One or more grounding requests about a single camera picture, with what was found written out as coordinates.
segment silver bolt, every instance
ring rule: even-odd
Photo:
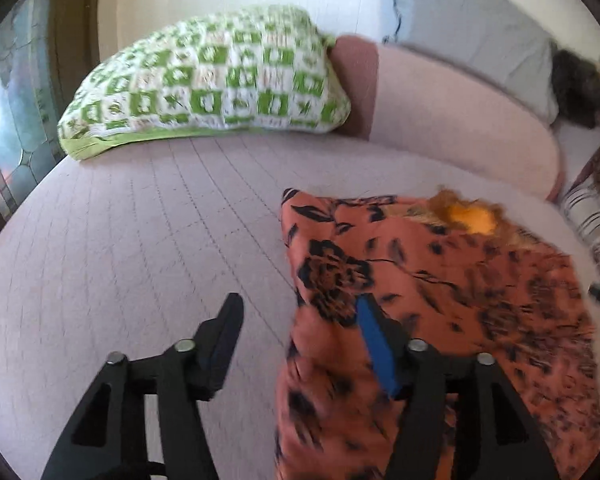
[[[122,352],[111,352],[107,356],[107,364],[108,365],[119,365],[125,359],[126,359],[126,355],[124,355]]]
[[[487,352],[480,352],[478,354],[478,362],[481,365],[491,366],[492,364],[494,364],[496,362],[496,359],[494,356],[492,356],[491,354],[489,354]]]
[[[409,350],[413,352],[424,352],[429,345],[422,339],[412,339],[409,341]]]
[[[196,344],[193,342],[193,339],[181,339],[173,346],[176,352],[191,352],[196,347]]]

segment mattress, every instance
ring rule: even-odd
[[[583,290],[598,279],[553,205],[361,140],[242,134],[66,158],[0,234],[0,451],[23,480],[39,478],[108,352],[163,352],[234,291],[245,299],[242,335],[202,418],[220,478],[270,478],[274,387],[296,304],[278,221],[283,190],[431,196],[440,185],[501,203],[571,254]],[[588,307],[600,384],[600,306]],[[150,457],[159,458],[150,420]]]

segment striped fabric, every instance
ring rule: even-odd
[[[562,200],[560,209],[578,236],[591,250],[600,272],[600,194],[588,178]]]

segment pillowcase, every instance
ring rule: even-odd
[[[506,91],[539,118],[558,115],[552,37],[509,0],[394,0],[389,41],[449,62]]]
[[[251,127],[326,133],[350,103],[305,10],[251,7],[154,32],[98,65],[58,123],[75,159]]]

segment orange fabric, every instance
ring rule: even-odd
[[[512,244],[452,229],[427,201],[394,196],[288,190],[282,228],[298,310],[276,393],[280,480],[382,478],[403,403],[370,370],[360,292],[441,352],[492,353],[561,476],[586,469],[600,448],[600,407],[593,326],[568,256],[523,230]],[[452,463],[452,400],[447,420],[439,479]]]

